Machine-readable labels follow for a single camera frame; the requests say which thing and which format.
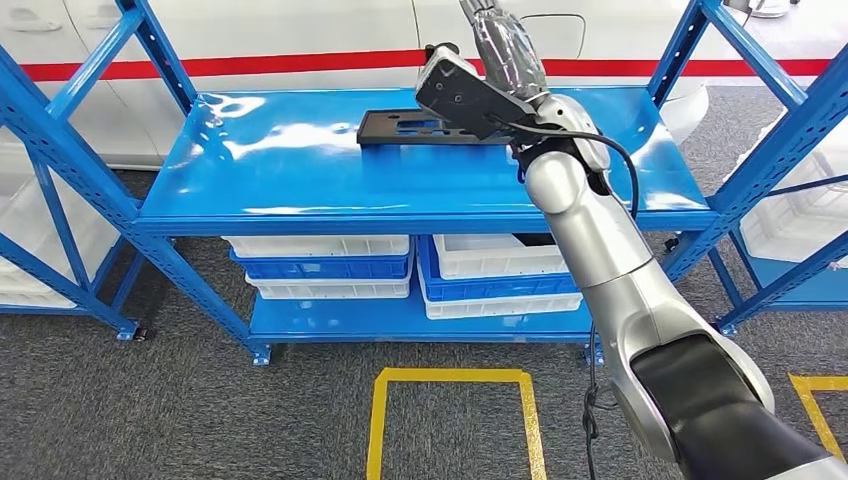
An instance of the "white plastic bin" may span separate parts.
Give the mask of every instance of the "white plastic bin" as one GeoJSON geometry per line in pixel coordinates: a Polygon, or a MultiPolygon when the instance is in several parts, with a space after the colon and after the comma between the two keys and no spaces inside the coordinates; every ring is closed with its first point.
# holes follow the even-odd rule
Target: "white plastic bin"
{"type": "Polygon", "coordinates": [[[433,235],[441,277],[507,277],[567,272],[556,245],[526,247],[510,234],[433,235]]]}
{"type": "MultiPolygon", "coordinates": [[[[813,150],[775,188],[800,185],[846,173],[848,173],[848,142],[845,148],[837,151],[813,150]]],[[[848,182],[831,183],[776,197],[789,199],[801,215],[831,217],[848,228],[848,182]]]]}
{"type": "MultiPolygon", "coordinates": [[[[418,279],[424,284],[421,267],[418,267],[418,279]]],[[[569,312],[580,308],[583,295],[563,293],[556,295],[532,295],[525,297],[499,297],[479,300],[454,300],[449,302],[431,302],[427,298],[427,289],[421,288],[424,308],[430,320],[448,320],[469,317],[494,317],[502,315],[525,315],[529,313],[569,312]]]]}
{"type": "MultiPolygon", "coordinates": [[[[53,181],[89,280],[94,280],[103,259],[118,241],[119,234],[61,178],[53,175],[53,181]]],[[[35,177],[32,174],[3,175],[0,188],[4,189],[0,193],[0,231],[51,268],[73,280],[73,271],[35,177]],[[15,183],[18,183],[18,188],[9,194],[15,189],[15,183]]],[[[0,258],[0,292],[40,294],[45,289],[49,291],[46,285],[8,260],[0,258]]],[[[4,301],[2,298],[0,303],[22,304],[4,301]]]]}
{"type": "MultiPolygon", "coordinates": [[[[748,253],[757,258],[803,262],[845,231],[832,218],[798,215],[786,199],[767,198],[755,205],[739,225],[748,253]],[[774,202],[779,207],[770,205],[774,202]],[[776,218],[775,211],[783,212],[776,218]]],[[[848,257],[837,265],[848,268],[848,257]]]]}
{"type": "Polygon", "coordinates": [[[329,257],[344,255],[405,255],[408,235],[291,235],[221,237],[236,255],[249,257],[329,257]]]}
{"type": "Polygon", "coordinates": [[[291,299],[362,299],[362,298],[406,298],[409,296],[409,279],[412,277],[412,261],[406,278],[402,279],[279,279],[258,280],[245,275],[247,283],[259,289],[266,300],[291,299]]]}
{"type": "MultiPolygon", "coordinates": [[[[760,138],[770,127],[763,129],[760,138]]],[[[848,173],[848,122],[843,121],[775,189],[845,173],[848,173]]],[[[787,262],[803,261],[846,230],[848,182],[764,198],[740,222],[750,255],[787,262]]],[[[848,268],[848,258],[837,265],[848,268]]]]}

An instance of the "black metal plate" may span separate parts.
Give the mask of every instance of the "black metal plate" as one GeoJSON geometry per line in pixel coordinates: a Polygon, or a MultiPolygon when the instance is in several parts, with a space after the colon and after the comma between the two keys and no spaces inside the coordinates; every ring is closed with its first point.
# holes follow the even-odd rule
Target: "black metal plate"
{"type": "Polygon", "coordinates": [[[368,110],[359,125],[360,145],[506,145],[510,138],[480,140],[471,132],[422,110],[368,110]]]}

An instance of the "black cable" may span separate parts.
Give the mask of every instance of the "black cable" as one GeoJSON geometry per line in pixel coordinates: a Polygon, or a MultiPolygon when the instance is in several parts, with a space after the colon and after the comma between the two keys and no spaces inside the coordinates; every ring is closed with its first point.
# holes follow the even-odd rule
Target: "black cable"
{"type": "Polygon", "coordinates": [[[603,143],[621,155],[621,159],[627,165],[627,170],[630,172],[630,189],[632,196],[630,197],[630,216],[636,219],[636,214],[639,213],[639,177],[636,175],[636,165],[633,164],[633,159],[630,154],[615,140],[589,132],[572,132],[570,130],[554,130],[550,128],[535,128],[521,125],[520,123],[508,122],[510,127],[521,130],[522,132],[542,135],[546,137],[561,137],[561,138],[581,138],[584,140],[594,140],[603,143]]]}
{"type": "Polygon", "coordinates": [[[589,329],[589,352],[591,358],[589,360],[589,388],[586,389],[586,395],[583,396],[583,430],[586,432],[586,461],[589,466],[589,480],[595,480],[595,459],[592,455],[592,442],[600,436],[598,433],[598,423],[595,421],[595,409],[613,410],[618,408],[618,405],[604,405],[598,403],[598,397],[606,391],[606,389],[598,388],[598,381],[595,376],[595,322],[592,321],[592,327],[589,329]]]}

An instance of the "blue metal shelf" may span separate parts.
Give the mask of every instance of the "blue metal shelf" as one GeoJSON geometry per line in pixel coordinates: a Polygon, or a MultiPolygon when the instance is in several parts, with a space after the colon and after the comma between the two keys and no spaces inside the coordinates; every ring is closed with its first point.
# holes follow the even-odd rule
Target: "blue metal shelf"
{"type": "MultiPolygon", "coordinates": [[[[771,285],[798,265],[750,256],[738,229],[730,232],[730,239],[759,290],[771,285]]],[[[765,308],[772,311],[845,309],[848,309],[848,269],[824,270],[765,308]]]]}
{"type": "Polygon", "coordinates": [[[585,303],[563,313],[430,320],[417,275],[409,298],[264,300],[253,305],[250,338],[298,342],[577,342],[589,338],[585,303]]]}
{"type": "MultiPolygon", "coordinates": [[[[81,262],[73,239],[65,238],[69,228],[45,173],[48,167],[250,352],[258,365],[269,363],[271,342],[586,339],[585,307],[567,314],[430,321],[424,316],[417,283],[405,300],[257,299],[248,327],[174,250],[168,236],[543,232],[547,226],[516,181],[516,165],[504,147],[360,149],[355,127],[364,112],[414,107],[411,91],[198,95],[147,0],[117,0],[117,4],[123,13],[120,21],[52,100],[0,49],[0,122],[27,145],[75,277],[82,274],[81,262]],[[143,205],[67,121],[133,34],[187,115],[143,205]]],[[[714,247],[845,117],[848,48],[803,91],[727,14],[721,0],[691,0],[647,87],[558,91],[583,104],[603,133],[631,152],[643,192],[639,226],[683,232],[664,265],[669,277],[677,280],[705,255],[716,262],[736,305],[725,317],[726,324],[732,326],[766,308],[824,308],[831,297],[812,294],[829,282],[844,285],[842,272],[820,272],[832,258],[848,255],[848,234],[788,270],[743,255],[762,287],[747,300],[735,291],[714,247]],[[710,24],[763,77],[789,112],[718,192],[705,199],[658,111],[710,24]],[[778,278],[783,271],[788,273],[778,278]],[[807,280],[813,282],[809,287],[799,286],[807,280]]],[[[627,172],[613,158],[612,186],[629,200],[627,172]]],[[[74,284],[2,234],[0,252],[116,329],[119,338],[129,338],[136,330],[135,322],[100,302],[85,281],[74,284]]],[[[140,265],[139,257],[128,277],[140,265]]],[[[116,295],[118,307],[128,291],[125,281],[116,295]]],[[[832,300],[842,305],[841,297],[832,300]]]]}
{"type": "MultiPolygon", "coordinates": [[[[632,152],[642,228],[715,221],[644,88],[559,91],[632,152]]],[[[414,106],[408,89],[200,94],[135,226],[157,235],[547,231],[503,146],[356,143],[366,110],[414,106]]],[[[629,202],[623,162],[613,161],[611,182],[629,202]]]]}

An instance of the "plastic storage bin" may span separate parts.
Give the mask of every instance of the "plastic storage bin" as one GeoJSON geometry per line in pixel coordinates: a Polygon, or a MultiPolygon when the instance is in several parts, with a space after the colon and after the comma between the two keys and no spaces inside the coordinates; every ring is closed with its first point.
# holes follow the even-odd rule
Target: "plastic storage bin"
{"type": "Polygon", "coordinates": [[[431,320],[566,312],[583,300],[568,274],[445,280],[436,253],[434,238],[418,238],[418,278],[431,320]]]}
{"type": "Polygon", "coordinates": [[[433,235],[444,279],[568,271],[556,245],[526,247],[509,234],[433,235]]]}
{"type": "Polygon", "coordinates": [[[247,257],[230,250],[230,259],[254,280],[286,278],[402,279],[409,273],[409,254],[350,257],[247,257]]]}
{"type": "MultiPolygon", "coordinates": [[[[418,279],[425,285],[423,271],[419,259],[418,279]]],[[[583,301],[583,295],[579,293],[560,293],[436,302],[427,298],[426,292],[426,288],[421,289],[425,314],[430,320],[567,312],[580,308],[580,302],[583,301]]]]}
{"type": "MultiPolygon", "coordinates": [[[[839,226],[833,219],[799,215],[785,199],[780,207],[771,206],[772,200],[767,198],[754,206],[740,222],[745,247],[753,257],[800,263],[845,231],[843,228],[833,235],[839,226]],[[778,209],[785,213],[775,218],[778,209]]],[[[837,266],[848,268],[848,257],[837,266]]]]}
{"type": "MultiPolygon", "coordinates": [[[[53,181],[86,273],[93,281],[120,235],[63,180],[53,175],[53,181]]],[[[0,231],[73,280],[73,271],[35,177],[31,173],[3,174],[0,190],[0,231]]],[[[4,258],[0,258],[0,304],[74,307],[65,297],[4,258]]]]}
{"type": "Polygon", "coordinates": [[[406,255],[408,235],[291,235],[221,237],[239,258],[406,255]]]}
{"type": "Polygon", "coordinates": [[[514,277],[483,277],[445,280],[442,278],[433,237],[417,237],[418,258],[424,276],[422,288],[431,301],[454,301],[576,293],[577,287],[568,273],[514,277]]]}
{"type": "MultiPolygon", "coordinates": [[[[848,122],[842,122],[775,188],[848,173],[846,138],[848,122]]],[[[789,262],[805,260],[845,230],[848,230],[848,182],[765,198],[740,222],[740,232],[750,255],[789,262]]],[[[848,257],[837,265],[848,268],[848,257]]]]}
{"type": "Polygon", "coordinates": [[[402,279],[254,279],[245,275],[245,281],[259,289],[259,295],[266,300],[406,298],[414,258],[410,252],[402,279]]]}

